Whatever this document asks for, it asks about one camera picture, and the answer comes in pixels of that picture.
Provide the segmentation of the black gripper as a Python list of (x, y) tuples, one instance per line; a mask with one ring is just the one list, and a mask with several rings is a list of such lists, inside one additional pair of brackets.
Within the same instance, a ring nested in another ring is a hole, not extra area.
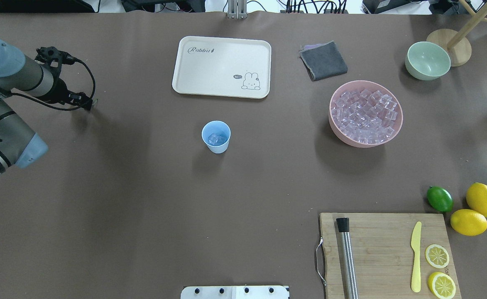
[(35, 97), (47, 104), (67, 104), (74, 108), (91, 110), (95, 100), (86, 93), (72, 93), (66, 83), (60, 78), (63, 64), (73, 65), (76, 57), (54, 46), (36, 49), (36, 61), (42, 63), (42, 79), (35, 88)]

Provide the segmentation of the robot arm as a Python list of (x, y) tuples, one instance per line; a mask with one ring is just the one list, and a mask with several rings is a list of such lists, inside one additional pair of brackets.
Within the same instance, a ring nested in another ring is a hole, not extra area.
[(81, 60), (54, 46), (37, 49), (34, 59), (0, 40), (0, 175), (12, 165), (26, 168), (48, 151), (47, 144), (6, 103), (27, 98), (54, 110), (91, 110), (95, 93), (70, 91), (60, 78), (62, 66)]

